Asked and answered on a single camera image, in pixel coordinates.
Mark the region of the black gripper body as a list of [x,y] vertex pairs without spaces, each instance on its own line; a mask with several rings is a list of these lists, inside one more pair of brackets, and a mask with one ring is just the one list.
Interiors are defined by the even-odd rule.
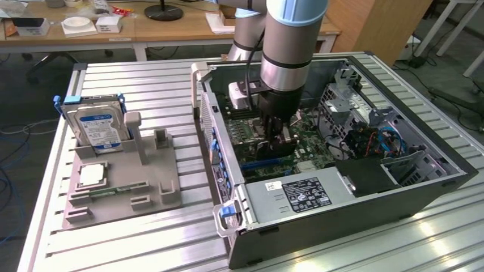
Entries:
[[289,122],[299,106],[302,89],[293,91],[269,90],[258,95],[258,109],[262,118],[275,118]]

